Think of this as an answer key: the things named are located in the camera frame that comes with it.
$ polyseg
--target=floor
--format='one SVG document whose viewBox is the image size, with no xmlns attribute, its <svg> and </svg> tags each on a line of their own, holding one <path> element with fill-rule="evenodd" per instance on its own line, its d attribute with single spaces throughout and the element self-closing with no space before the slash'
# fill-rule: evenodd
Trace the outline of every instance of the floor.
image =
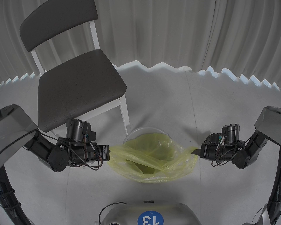
<svg viewBox="0 0 281 225">
<path fill-rule="evenodd" d="M 194 73 L 188 67 L 175 69 L 164 63 L 148 69 L 136 61 L 117 70 L 128 86 L 131 129 L 145 125 L 161 128 L 184 147 L 200 146 L 210 133 L 220 132 L 230 123 L 240 124 L 240 139 L 247 140 L 264 106 L 281 107 L 281 93 L 275 87 L 256 86 L 252 80 L 245 84 L 231 74 Z M 19 104 L 38 123 L 38 81 L 37 76 L 26 77 L 0 87 L 0 108 Z M 126 137 L 119 108 L 88 122 L 99 144 L 121 144 Z M 231 163 L 213 168 L 200 159 L 191 174 L 159 184 L 128 180 L 106 163 L 98 172 L 67 167 L 54 173 L 23 148 L 5 167 L 24 212 L 36 225 L 97 224 L 104 206 L 143 200 L 184 203 L 202 225 L 240 225 L 251 222 L 267 202 L 277 156 L 278 146 L 268 142 L 258 160 L 244 170 Z M 0 215 L 0 224 L 11 224 L 2 209 Z"/>
</svg>

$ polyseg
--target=curtain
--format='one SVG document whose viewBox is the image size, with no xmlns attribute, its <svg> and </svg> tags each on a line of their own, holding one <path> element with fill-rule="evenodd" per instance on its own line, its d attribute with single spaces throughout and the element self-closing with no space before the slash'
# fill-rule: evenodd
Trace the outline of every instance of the curtain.
<svg viewBox="0 0 281 225">
<path fill-rule="evenodd" d="M 0 80 L 35 72 L 19 36 L 23 20 L 46 0 L 0 0 Z M 165 62 L 195 72 L 230 69 L 281 86 L 279 0 L 96 0 L 100 47 L 117 66 Z M 49 70 L 93 50 L 89 23 L 36 48 Z"/>
</svg>

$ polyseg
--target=gray curtain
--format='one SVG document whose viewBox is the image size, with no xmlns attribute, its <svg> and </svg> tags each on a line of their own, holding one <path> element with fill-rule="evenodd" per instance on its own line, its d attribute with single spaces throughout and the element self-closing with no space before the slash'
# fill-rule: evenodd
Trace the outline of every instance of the gray curtain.
<svg viewBox="0 0 281 225">
<path fill-rule="evenodd" d="M 19 37 L 21 22 L 46 0 L 0 0 L 0 80 L 38 74 Z M 117 66 L 165 62 L 195 72 L 212 66 L 281 86 L 279 0 L 96 0 L 100 47 Z M 36 48 L 49 70 L 93 50 L 89 24 Z"/>
</svg>

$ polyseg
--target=chair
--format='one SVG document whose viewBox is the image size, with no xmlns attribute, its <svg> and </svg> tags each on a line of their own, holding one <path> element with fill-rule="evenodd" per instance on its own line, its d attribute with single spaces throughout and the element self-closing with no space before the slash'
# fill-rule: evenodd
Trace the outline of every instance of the chair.
<svg viewBox="0 0 281 225">
<path fill-rule="evenodd" d="M 131 131 L 127 86 L 99 48 L 94 0 L 48 0 L 21 24 L 20 36 L 41 73 L 38 86 L 38 127 L 57 137 L 69 118 L 88 120 L 120 106 L 126 134 Z M 90 22 L 95 50 L 45 72 L 35 48 L 77 25 Z"/>
</svg>

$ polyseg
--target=barcode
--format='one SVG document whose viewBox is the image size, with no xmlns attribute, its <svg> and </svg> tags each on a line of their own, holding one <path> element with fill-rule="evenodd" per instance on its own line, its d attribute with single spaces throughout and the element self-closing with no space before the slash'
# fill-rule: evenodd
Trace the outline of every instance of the barcode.
<svg viewBox="0 0 281 225">
<path fill-rule="evenodd" d="M 106 146 L 103 146 L 103 159 L 106 160 Z"/>
</svg>

